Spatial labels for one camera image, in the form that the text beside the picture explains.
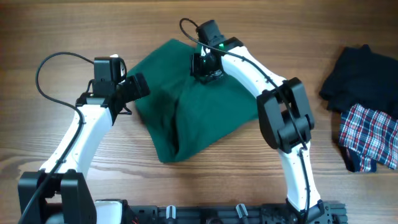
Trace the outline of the green cloth garment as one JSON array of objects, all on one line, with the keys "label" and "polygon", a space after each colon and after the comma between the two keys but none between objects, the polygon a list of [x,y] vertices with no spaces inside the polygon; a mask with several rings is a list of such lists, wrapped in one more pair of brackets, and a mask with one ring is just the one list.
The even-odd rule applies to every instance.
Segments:
[{"label": "green cloth garment", "polygon": [[189,74],[194,48],[175,39],[130,69],[150,93],[135,105],[162,163],[181,162],[258,118],[252,94],[225,76],[206,85]]}]

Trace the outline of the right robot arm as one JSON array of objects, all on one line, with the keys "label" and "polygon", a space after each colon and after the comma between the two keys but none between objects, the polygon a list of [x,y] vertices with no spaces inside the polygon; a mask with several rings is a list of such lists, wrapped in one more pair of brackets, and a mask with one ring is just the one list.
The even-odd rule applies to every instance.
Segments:
[{"label": "right robot arm", "polygon": [[196,25],[195,31],[201,51],[191,57],[191,76],[208,83],[229,75],[256,99],[261,134],[279,153],[284,170],[289,221],[311,223],[321,217],[322,200],[310,163],[315,119],[303,83],[270,71],[239,39],[225,38],[214,20]]}]

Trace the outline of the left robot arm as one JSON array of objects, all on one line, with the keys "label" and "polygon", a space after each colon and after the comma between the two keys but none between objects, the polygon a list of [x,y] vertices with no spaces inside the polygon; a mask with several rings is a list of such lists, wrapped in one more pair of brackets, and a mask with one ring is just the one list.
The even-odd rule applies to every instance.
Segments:
[{"label": "left robot arm", "polygon": [[131,114],[127,103],[149,95],[141,73],[127,75],[117,55],[96,57],[94,78],[70,108],[73,121],[61,143],[35,172],[24,172],[18,183],[19,223],[138,223],[126,200],[94,201],[86,176],[94,154],[120,114]]}]

